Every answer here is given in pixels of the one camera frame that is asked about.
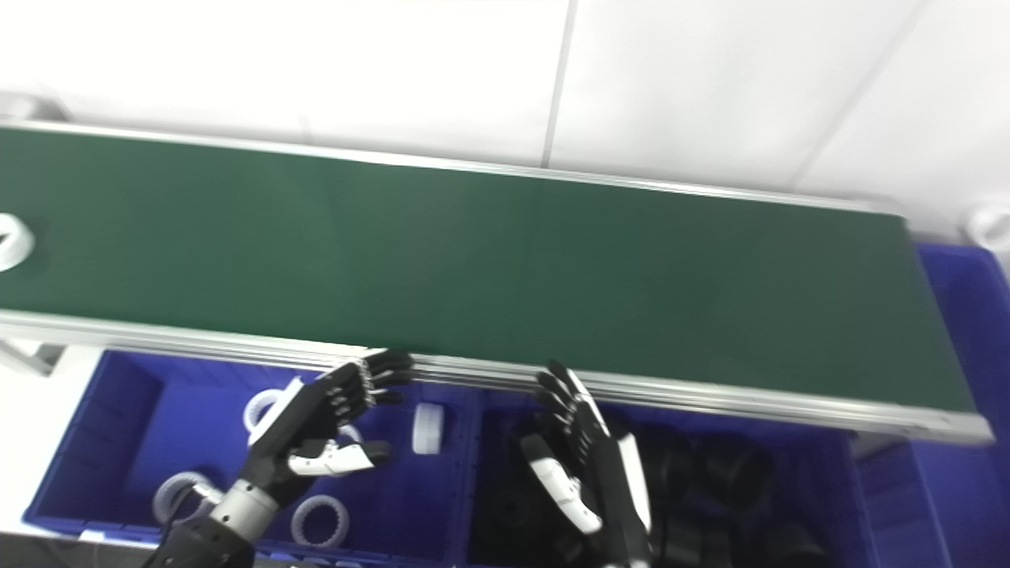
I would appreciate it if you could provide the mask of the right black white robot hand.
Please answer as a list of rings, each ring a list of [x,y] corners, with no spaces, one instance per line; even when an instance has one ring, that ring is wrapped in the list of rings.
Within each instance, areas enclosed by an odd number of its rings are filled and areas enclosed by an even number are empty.
[[[534,477],[599,567],[651,566],[652,511],[634,434],[608,424],[566,364],[550,360],[535,379],[534,397],[551,410],[576,464],[566,467],[542,435],[523,436],[520,449]]]

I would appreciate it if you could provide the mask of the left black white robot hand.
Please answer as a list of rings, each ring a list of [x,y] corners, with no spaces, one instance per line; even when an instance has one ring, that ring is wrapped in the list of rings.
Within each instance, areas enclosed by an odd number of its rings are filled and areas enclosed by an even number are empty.
[[[403,402],[393,388],[412,380],[413,367],[407,352],[379,349],[305,384],[252,442],[239,471],[239,487],[259,489],[281,508],[299,500],[313,482],[291,470],[290,457],[317,456],[341,427],[377,405]]]

